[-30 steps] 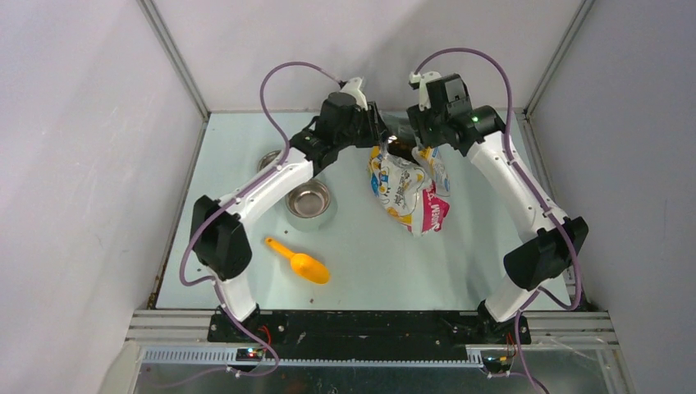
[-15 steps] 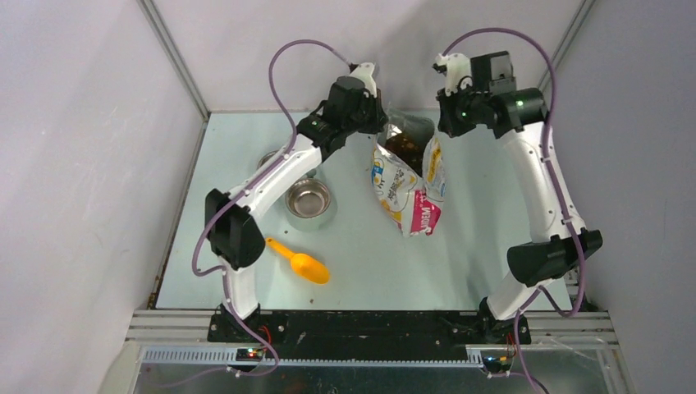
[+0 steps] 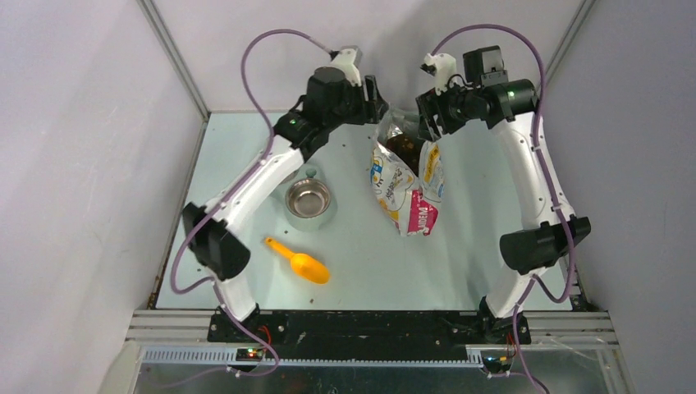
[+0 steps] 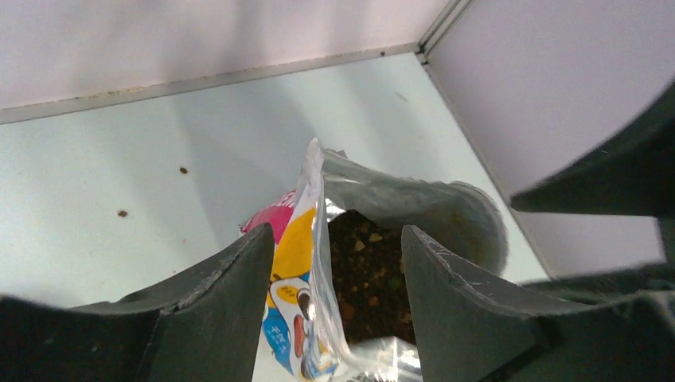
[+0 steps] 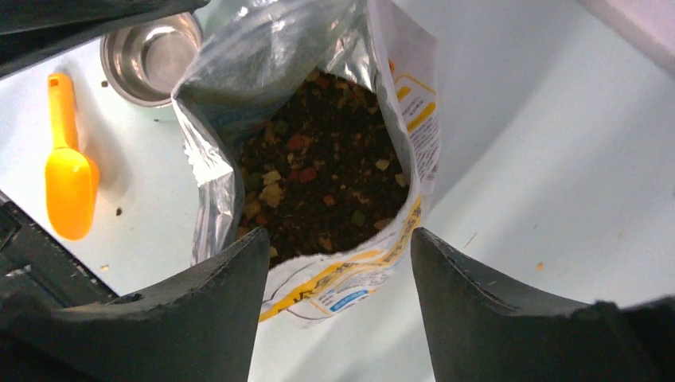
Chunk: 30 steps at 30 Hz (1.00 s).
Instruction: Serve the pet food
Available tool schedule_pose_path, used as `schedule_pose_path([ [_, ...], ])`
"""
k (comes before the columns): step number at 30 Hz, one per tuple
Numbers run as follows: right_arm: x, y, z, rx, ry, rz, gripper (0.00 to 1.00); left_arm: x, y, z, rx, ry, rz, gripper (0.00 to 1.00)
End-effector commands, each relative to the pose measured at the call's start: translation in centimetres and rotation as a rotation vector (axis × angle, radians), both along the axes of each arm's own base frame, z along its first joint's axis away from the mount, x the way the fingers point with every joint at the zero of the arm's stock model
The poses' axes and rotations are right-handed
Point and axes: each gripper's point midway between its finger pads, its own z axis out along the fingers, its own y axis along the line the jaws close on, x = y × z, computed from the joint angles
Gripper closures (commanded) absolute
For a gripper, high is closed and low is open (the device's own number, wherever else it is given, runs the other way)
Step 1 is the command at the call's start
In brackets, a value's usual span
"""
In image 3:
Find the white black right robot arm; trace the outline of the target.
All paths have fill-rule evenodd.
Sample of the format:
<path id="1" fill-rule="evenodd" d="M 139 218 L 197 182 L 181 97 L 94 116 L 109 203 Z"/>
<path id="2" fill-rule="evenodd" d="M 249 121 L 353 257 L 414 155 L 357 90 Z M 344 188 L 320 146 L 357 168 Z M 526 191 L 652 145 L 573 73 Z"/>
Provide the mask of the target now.
<path id="1" fill-rule="evenodd" d="M 505 154 L 520 205 L 521 228 L 499 240 L 504 268 L 479 306 L 478 334 L 489 343 L 506 337 L 521 312 L 528 285 L 570 254 L 591 231 L 576 215 L 558 181 L 538 115 L 540 94 L 528 79 L 510 80 L 498 46 L 465 53 L 464 73 L 445 53 L 428 54 L 421 69 L 434 86 L 417 97 L 419 132 L 437 141 L 483 121 Z"/>

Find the orange plastic scoop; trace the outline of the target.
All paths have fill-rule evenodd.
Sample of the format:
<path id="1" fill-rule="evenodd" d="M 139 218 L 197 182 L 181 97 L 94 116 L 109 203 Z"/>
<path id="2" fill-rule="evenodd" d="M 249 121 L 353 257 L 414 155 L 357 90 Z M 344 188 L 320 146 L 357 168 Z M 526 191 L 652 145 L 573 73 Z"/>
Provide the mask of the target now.
<path id="1" fill-rule="evenodd" d="M 264 240 L 264 244 L 287 259 L 291 270 L 296 275 L 319 285 L 327 284 L 330 281 L 331 273 L 328 268 L 314 257 L 308 254 L 296 253 L 271 237 L 267 237 Z"/>

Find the white yellow pet food bag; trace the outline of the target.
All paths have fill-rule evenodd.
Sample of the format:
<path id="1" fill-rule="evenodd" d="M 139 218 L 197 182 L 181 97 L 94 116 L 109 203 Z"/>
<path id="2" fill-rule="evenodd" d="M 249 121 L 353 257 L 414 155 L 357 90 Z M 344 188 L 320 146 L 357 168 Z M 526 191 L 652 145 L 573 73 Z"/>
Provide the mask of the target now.
<path id="1" fill-rule="evenodd" d="M 387 110 L 373 133 L 370 184 L 401 236 L 429 236 L 444 194 L 442 154 L 419 134 L 419 116 Z"/>

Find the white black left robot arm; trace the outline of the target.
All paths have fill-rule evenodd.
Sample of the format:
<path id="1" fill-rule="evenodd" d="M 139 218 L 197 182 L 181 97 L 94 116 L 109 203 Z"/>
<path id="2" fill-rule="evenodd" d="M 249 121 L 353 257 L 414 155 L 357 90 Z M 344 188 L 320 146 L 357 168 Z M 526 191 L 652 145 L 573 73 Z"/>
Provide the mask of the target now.
<path id="1" fill-rule="evenodd" d="M 227 330 L 238 341 L 258 335 L 258 304 L 243 277 L 250 249 L 238 234 L 260 204 L 294 175 L 343 125 L 378 124 L 387 101 L 374 75 L 357 83 L 333 66 L 319 67 L 295 105 L 271 126 L 266 146 L 247 169 L 206 204 L 188 203 L 181 215 L 189 250 L 210 274 L 222 309 L 230 317 Z"/>

